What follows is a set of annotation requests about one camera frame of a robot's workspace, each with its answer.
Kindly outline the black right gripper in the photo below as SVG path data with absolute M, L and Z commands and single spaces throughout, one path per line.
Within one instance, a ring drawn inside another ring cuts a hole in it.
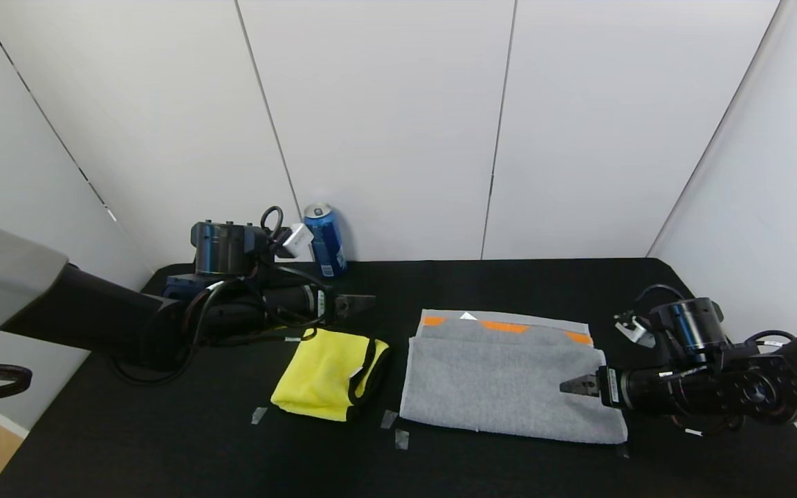
M 564 394 L 601 397 L 605 406 L 638 411 L 670 410 L 670 392 L 661 382 L 658 369 L 598 368 L 596 374 L 576 376 L 560 382 Z

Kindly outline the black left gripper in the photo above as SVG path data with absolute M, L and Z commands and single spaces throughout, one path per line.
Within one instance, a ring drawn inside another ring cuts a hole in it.
M 333 293 L 309 284 L 265 288 L 264 312 L 269 321 L 282 326 L 323 326 L 334 316 L 346 319 L 373 308 L 377 300 L 374 295 L 338 294 L 335 299 L 333 297 Z

